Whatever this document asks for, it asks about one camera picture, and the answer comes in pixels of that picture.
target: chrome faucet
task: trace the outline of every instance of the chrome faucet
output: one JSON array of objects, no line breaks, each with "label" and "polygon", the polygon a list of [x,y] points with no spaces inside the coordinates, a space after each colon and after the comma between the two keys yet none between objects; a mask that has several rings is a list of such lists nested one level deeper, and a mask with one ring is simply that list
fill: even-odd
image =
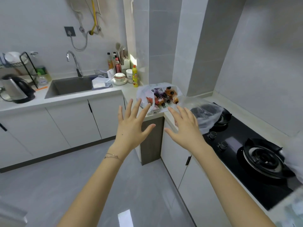
[{"label": "chrome faucet", "polygon": [[70,51],[70,50],[67,51],[67,53],[66,53],[66,60],[69,61],[69,54],[71,54],[74,57],[74,61],[75,61],[75,64],[76,64],[76,70],[77,70],[78,77],[82,78],[83,76],[82,76],[82,73],[80,71],[80,68],[79,68],[79,65],[78,65],[78,61],[77,61],[77,59],[75,57],[75,54],[72,51]]}]

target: countertop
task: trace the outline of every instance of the countertop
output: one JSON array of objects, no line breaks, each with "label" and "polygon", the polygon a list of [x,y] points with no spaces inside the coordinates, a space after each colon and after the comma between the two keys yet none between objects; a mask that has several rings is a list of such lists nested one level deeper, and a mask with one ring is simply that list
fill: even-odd
[{"label": "countertop", "polygon": [[[5,102],[3,100],[0,100],[0,116],[5,116],[8,114],[14,114],[14,113],[20,113],[25,110],[34,110],[36,108],[41,107],[49,107],[54,106],[58,104],[65,104],[68,102],[75,102],[81,99],[89,99],[93,97],[103,97],[106,95],[110,95],[112,93],[122,93],[125,100],[128,102],[130,99],[134,99],[136,101],[136,92],[138,88],[134,88],[132,84],[125,84],[122,86],[113,86],[112,88],[106,88],[101,90],[93,90],[93,91],[86,91],[86,92],[80,92],[76,94],[70,94],[70,95],[64,95],[64,96],[58,96],[53,97],[49,99],[45,99],[45,95],[47,93],[49,88],[42,89],[39,91],[36,91],[35,96],[36,98],[30,102],[23,103],[23,104],[15,104],[12,102]],[[226,108],[230,113],[233,114],[237,119],[239,119],[241,122],[243,122],[245,125],[253,129],[255,132],[263,136],[265,139],[267,139],[270,142],[275,143],[278,146],[283,146],[284,141],[288,138],[288,136],[270,124],[264,122],[260,118],[257,118],[250,112],[246,111],[245,109],[241,108],[237,104],[233,103],[229,99],[225,98],[224,96],[218,94],[217,92],[214,92],[212,96],[204,98],[208,100],[209,102],[215,102],[218,105]],[[162,112],[157,114],[150,114],[147,115],[145,118],[146,120],[155,119],[158,117],[164,116],[165,119],[168,121],[169,125],[171,126],[172,130],[174,132],[178,132],[178,128],[175,126],[175,120],[170,114],[170,112]],[[303,188],[300,187],[295,192],[290,194],[287,198],[285,198],[283,201],[281,201],[278,205],[276,205],[273,209],[270,211],[267,211],[263,208],[263,206],[252,196],[252,194],[244,187],[244,189],[248,192],[248,194],[255,200],[255,202],[264,210],[264,212],[271,218],[272,221],[276,222],[279,220],[286,219],[284,214],[284,207],[290,203],[293,202],[295,197],[303,193]]]}]

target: gray sink basin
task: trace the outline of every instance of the gray sink basin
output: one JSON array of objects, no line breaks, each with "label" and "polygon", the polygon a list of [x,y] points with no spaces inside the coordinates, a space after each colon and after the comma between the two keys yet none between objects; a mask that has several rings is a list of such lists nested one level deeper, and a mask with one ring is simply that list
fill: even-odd
[{"label": "gray sink basin", "polygon": [[69,95],[78,92],[91,91],[92,90],[92,80],[96,78],[97,75],[73,77],[60,80],[53,80],[49,90],[46,93],[45,99]]}]

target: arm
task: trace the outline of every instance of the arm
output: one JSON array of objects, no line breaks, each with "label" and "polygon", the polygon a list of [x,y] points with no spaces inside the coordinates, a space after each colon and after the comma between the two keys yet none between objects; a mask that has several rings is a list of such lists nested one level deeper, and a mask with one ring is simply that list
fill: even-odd
[{"label": "arm", "polygon": [[200,163],[232,226],[275,227],[205,142],[192,112],[187,108],[177,108],[180,114],[172,108],[169,111],[178,123],[179,132],[176,134],[168,128],[165,131]]},{"label": "arm", "polygon": [[146,106],[138,114],[141,99],[138,100],[131,110],[132,99],[127,105],[125,118],[123,119],[122,107],[119,107],[118,130],[115,142],[108,149],[106,156],[116,155],[118,158],[104,158],[95,173],[75,198],[70,208],[60,220],[58,227],[84,227],[97,226],[109,191],[124,159],[132,149],[146,139],[148,134],[156,126],[149,125],[145,131],[141,131],[142,122],[150,105]]}]

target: wall outlet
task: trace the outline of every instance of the wall outlet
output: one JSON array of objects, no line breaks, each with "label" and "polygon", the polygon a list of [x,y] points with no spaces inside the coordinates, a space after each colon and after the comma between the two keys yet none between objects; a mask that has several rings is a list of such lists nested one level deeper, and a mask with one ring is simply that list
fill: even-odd
[{"label": "wall outlet", "polygon": [[72,37],[75,37],[75,36],[76,36],[74,27],[72,27],[72,26],[64,26],[64,29],[65,29],[66,35],[67,35],[68,37],[70,37],[69,32],[71,33],[71,36],[72,36]]}]

